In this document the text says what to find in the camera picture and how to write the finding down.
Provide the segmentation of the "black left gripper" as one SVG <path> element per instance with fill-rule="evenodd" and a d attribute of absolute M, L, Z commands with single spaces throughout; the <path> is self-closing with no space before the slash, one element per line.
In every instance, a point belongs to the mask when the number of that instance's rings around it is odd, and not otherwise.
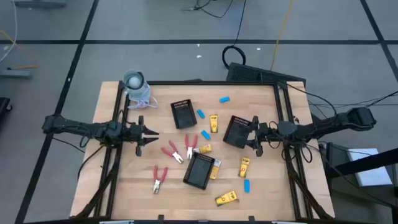
<path fill-rule="evenodd" d="M 138 117 L 138 122 L 132 122 L 129 123 L 129 131 L 131 133 L 131 140 L 132 142 L 135 142 L 136 145 L 136 156 L 141 157 L 142 156 L 142 149 L 141 147 L 154 142 L 158 140 L 159 138 L 147 138 L 143 137 L 143 133 L 145 135 L 159 135 L 158 132 L 155 132 L 153 130 L 150 130 L 144 125 L 144 117 L 139 116 Z"/>

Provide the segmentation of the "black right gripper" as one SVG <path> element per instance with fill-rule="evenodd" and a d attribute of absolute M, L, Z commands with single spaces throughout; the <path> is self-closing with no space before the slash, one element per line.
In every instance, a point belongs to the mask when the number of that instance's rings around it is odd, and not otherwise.
<path fill-rule="evenodd" d="M 260 123 L 259 118 L 254 116 L 252 121 L 246 126 L 246 129 L 253 129 L 254 139 L 247 140 L 246 145 L 256 150 L 256 156 L 261 157 L 263 155 L 263 148 L 261 143 L 269 140 L 272 135 L 271 128 L 268 127 L 267 123 Z"/>

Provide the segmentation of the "black slotted plastic basket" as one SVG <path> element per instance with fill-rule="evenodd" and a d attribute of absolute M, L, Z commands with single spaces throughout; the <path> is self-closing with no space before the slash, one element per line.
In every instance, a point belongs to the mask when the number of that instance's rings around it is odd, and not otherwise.
<path fill-rule="evenodd" d="M 246 126 L 250 121 L 232 115 L 227 130 L 223 137 L 223 142 L 231 146 L 243 149 L 249 135 L 249 129 Z"/>
<path fill-rule="evenodd" d="M 194 152 L 183 178 L 185 184 L 205 190 L 210 179 L 215 159 Z"/>
<path fill-rule="evenodd" d="M 171 103 L 170 106 L 177 129 L 190 128 L 197 124 L 197 119 L 190 99 Z"/>

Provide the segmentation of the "red-handled pliers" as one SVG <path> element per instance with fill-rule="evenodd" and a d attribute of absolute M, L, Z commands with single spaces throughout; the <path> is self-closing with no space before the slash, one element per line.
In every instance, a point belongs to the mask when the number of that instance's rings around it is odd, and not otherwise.
<path fill-rule="evenodd" d="M 168 151 L 165 147 L 161 147 L 161 151 L 168 155 L 169 157 L 173 157 L 179 164 L 183 163 L 183 158 L 182 156 L 178 153 L 177 147 L 175 144 L 169 140 L 169 145 L 173 149 L 173 151 Z"/>
<path fill-rule="evenodd" d="M 157 173 L 158 173 L 158 166 L 154 166 L 154 188 L 153 188 L 153 194 L 158 194 L 159 190 L 160 190 L 160 186 L 161 183 L 165 180 L 165 177 L 167 175 L 168 172 L 168 168 L 165 167 L 163 169 L 163 174 L 161 175 L 161 177 L 158 177 Z"/>
<path fill-rule="evenodd" d="M 197 141 L 198 141 L 198 135 L 197 134 L 194 135 L 193 142 L 191 144 L 189 143 L 189 135 L 188 134 L 185 135 L 185 146 L 187 148 L 187 159 L 191 159 L 192 158 L 193 149 L 197 145 Z"/>

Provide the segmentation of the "pale cylindrical container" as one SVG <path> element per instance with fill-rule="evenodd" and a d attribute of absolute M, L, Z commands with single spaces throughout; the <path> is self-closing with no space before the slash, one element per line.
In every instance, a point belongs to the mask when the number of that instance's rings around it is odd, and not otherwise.
<path fill-rule="evenodd" d="M 131 88 L 129 86 L 129 79 L 131 77 L 139 77 L 142 81 L 140 88 Z M 131 101 L 150 101 L 150 86 L 146 82 L 141 71 L 138 70 L 128 70 L 123 76 L 123 84 L 127 95 Z"/>

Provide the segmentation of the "black perforated panel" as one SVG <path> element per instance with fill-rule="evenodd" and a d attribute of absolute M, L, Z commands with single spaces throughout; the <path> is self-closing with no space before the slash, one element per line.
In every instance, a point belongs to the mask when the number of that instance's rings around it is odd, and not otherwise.
<path fill-rule="evenodd" d="M 242 65 L 239 63 L 232 62 L 229 65 L 228 74 L 226 77 L 227 81 L 242 81 L 242 82 L 302 82 L 306 85 L 306 79 L 286 75 L 283 73 L 273 72 L 270 70 L 264 70 L 261 68 L 251 67 Z"/>

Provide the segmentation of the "black stand beam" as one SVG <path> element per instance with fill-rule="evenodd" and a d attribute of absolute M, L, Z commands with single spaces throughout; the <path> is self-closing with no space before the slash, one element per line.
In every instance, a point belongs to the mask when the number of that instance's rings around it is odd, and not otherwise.
<path fill-rule="evenodd" d="M 339 176 L 355 174 L 358 172 L 377 169 L 379 167 L 394 165 L 397 163 L 398 163 L 398 148 L 395 148 L 390 151 L 382 152 L 380 154 L 375 154 L 370 156 L 367 155 L 364 158 L 340 164 L 336 167 L 329 165 L 330 168 L 326 171 L 326 177 L 328 179 L 332 179 Z"/>

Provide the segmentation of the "white booklet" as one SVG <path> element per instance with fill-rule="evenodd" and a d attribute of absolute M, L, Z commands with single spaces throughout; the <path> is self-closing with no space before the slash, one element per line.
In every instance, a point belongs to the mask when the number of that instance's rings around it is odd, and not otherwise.
<path fill-rule="evenodd" d="M 348 149 L 348 157 L 351 162 L 377 154 L 379 153 L 376 148 Z M 392 185 L 392 180 L 385 167 L 358 172 L 355 175 L 360 187 Z"/>

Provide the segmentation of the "grey desk foot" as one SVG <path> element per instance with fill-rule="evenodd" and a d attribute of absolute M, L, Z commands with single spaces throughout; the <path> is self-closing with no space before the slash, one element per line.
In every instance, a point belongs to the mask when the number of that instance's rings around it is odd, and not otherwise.
<path fill-rule="evenodd" d="M 17 7 L 25 8 L 61 8 L 67 5 L 67 0 L 13 0 Z"/>
<path fill-rule="evenodd" d="M 13 70 L 5 69 L 0 70 L 0 77 L 2 78 L 25 78 L 30 79 L 32 74 L 28 70 Z"/>

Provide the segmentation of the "black floor object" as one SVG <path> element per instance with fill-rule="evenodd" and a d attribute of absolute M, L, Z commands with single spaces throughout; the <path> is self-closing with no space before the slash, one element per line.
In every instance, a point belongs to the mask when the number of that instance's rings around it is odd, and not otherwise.
<path fill-rule="evenodd" d="M 12 110 L 11 99 L 0 97 L 0 125 L 4 121 L 8 112 Z"/>

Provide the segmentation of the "black aluminium table frame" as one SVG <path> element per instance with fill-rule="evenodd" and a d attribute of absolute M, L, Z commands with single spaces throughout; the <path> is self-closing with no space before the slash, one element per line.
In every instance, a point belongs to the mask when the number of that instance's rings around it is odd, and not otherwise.
<path fill-rule="evenodd" d="M 136 122 L 144 117 L 145 125 L 159 133 L 159 139 L 142 148 L 142 156 L 136 156 L 132 143 L 123 144 L 120 150 L 100 148 L 90 142 L 86 148 L 86 164 L 80 174 L 71 213 L 76 215 L 89 202 L 99 186 L 101 172 L 110 168 L 116 154 L 121 156 L 117 179 L 109 185 L 103 201 L 94 213 L 117 220 L 154 220 L 163 215 L 166 220 L 293 220 L 294 205 L 299 206 L 305 216 L 305 202 L 301 191 L 290 191 L 287 165 L 282 159 L 282 146 L 264 143 L 264 153 L 257 157 L 250 148 L 238 149 L 223 142 L 223 136 L 232 117 L 275 123 L 279 119 L 275 101 L 276 89 L 272 85 L 258 83 L 228 82 L 156 82 L 151 85 L 157 99 L 157 108 L 144 110 L 119 110 L 119 117 Z M 220 103 L 228 96 L 230 100 Z M 195 109 L 219 116 L 219 130 L 207 141 L 201 131 L 208 131 L 208 119 L 198 119 L 197 124 L 187 129 L 177 129 L 170 104 L 190 99 Z M 183 182 L 189 162 L 179 164 L 173 157 L 161 151 L 161 147 L 172 150 L 171 140 L 181 156 L 186 156 L 185 135 L 189 142 L 198 135 L 198 144 L 210 144 L 211 157 L 221 161 L 215 180 L 209 180 L 205 190 Z M 245 176 L 239 177 L 242 158 L 250 159 Z M 154 166 L 158 166 L 158 177 L 168 168 L 158 194 L 153 194 Z M 244 191 L 244 180 L 248 179 L 251 191 Z M 217 206 L 215 198 L 234 190 L 239 201 Z"/>

